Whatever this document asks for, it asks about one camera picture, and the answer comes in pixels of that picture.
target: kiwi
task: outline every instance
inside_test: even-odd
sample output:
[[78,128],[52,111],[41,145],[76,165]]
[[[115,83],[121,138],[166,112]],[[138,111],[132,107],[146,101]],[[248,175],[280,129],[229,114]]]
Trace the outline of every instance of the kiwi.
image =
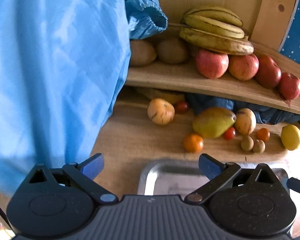
[[186,43],[179,38],[171,38],[161,41],[155,51],[159,59],[168,64],[179,64],[189,57],[189,50]]
[[241,148],[242,150],[246,151],[246,152],[249,152],[252,150],[253,146],[254,146],[254,142],[253,142],[253,139],[250,137],[250,136],[245,136],[241,143]]
[[130,66],[149,65],[157,57],[154,47],[148,41],[130,40],[130,49]]
[[266,149],[266,145],[265,145],[264,141],[263,140],[256,140],[254,142],[254,146],[252,148],[252,151],[254,153],[263,153],[265,151],[265,149]]

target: mango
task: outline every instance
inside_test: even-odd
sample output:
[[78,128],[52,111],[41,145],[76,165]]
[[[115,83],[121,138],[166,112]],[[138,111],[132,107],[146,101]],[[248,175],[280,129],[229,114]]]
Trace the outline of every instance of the mango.
[[254,131],[256,125],[256,116],[249,108],[242,108],[237,112],[237,121],[234,127],[239,133],[247,136]]
[[202,138],[218,138],[236,121],[235,114],[222,107],[210,107],[196,116],[193,130]]

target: blue cloth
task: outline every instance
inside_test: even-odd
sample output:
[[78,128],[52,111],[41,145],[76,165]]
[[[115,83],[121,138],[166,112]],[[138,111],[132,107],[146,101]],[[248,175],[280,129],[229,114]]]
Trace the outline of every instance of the blue cloth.
[[0,0],[0,191],[14,193],[35,163],[89,157],[125,82],[130,36],[166,21],[158,0]]
[[280,122],[295,123],[300,121],[300,114],[237,100],[192,93],[187,93],[186,99],[189,105],[194,109],[195,114],[199,114],[209,107],[219,106],[229,109],[234,113],[241,108],[249,108],[254,112],[257,123],[277,124]]
[[126,0],[130,39],[139,40],[163,32],[168,18],[159,6],[159,0]]

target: orange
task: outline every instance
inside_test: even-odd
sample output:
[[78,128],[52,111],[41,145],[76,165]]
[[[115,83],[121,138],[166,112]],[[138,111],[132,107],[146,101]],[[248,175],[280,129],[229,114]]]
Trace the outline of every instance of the orange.
[[270,138],[270,131],[267,128],[261,128],[259,131],[257,131],[257,138],[258,140],[267,142]]
[[184,137],[183,147],[189,153],[200,152],[203,149],[203,139],[198,134],[190,133]]

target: dark blue cloth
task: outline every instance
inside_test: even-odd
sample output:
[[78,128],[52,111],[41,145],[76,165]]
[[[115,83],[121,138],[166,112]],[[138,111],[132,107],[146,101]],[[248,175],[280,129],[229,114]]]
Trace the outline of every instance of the dark blue cloth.
[[294,114],[267,106],[260,106],[237,100],[192,93],[187,93],[186,99],[190,106],[194,109],[195,114],[199,114],[209,107],[219,106],[229,109],[234,113],[241,108],[249,108],[256,115],[257,123],[277,124],[280,122],[295,123],[300,121],[300,114]]

